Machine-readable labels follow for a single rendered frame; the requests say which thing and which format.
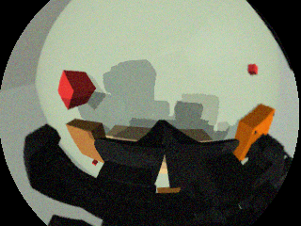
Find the red cube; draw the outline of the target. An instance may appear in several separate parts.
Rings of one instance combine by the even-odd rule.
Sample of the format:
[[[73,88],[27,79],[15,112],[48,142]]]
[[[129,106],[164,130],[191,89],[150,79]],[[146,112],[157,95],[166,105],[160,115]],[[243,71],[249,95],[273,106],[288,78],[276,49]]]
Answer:
[[[61,75],[60,86],[57,88],[59,97],[69,110],[74,106],[86,105],[95,88],[86,72],[65,71]]]

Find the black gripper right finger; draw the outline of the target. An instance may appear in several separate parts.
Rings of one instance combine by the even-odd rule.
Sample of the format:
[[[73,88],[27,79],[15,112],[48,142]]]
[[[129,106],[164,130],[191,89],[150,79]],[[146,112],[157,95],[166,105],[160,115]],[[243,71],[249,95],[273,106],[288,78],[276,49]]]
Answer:
[[[180,188],[181,181],[185,180],[197,168],[203,159],[215,158],[237,150],[240,140],[215,140],[214,142],[198,142],[180,129],[162,121],[163,144],[166,144],[166,170],[170,188]]]

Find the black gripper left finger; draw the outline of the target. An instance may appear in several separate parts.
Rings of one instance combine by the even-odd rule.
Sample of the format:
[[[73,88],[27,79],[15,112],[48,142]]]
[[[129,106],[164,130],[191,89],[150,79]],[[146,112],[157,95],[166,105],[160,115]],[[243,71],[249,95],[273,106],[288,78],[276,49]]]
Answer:
[[[151,185],[154,186],[165,158],[166,144],[163,144],[162,140],[163,124],[162,121],[158,121],[140,140],[102,137],[95,140],[94,144],[104,162],[151,170]]]

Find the orange rectangular bar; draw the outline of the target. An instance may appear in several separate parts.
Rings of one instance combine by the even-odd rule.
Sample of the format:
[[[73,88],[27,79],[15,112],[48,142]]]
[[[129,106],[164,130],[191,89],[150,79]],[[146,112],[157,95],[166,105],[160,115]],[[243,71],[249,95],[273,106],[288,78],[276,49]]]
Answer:
[[[180,191],[180,188],[176,188],[176,187],[173,187],[173,188],[170,188],[170,187],[166,187],[166,188],[157,187],[157,191],[158,191],[158,193],[162,193],[162,192],[172,193],[172,192]]]

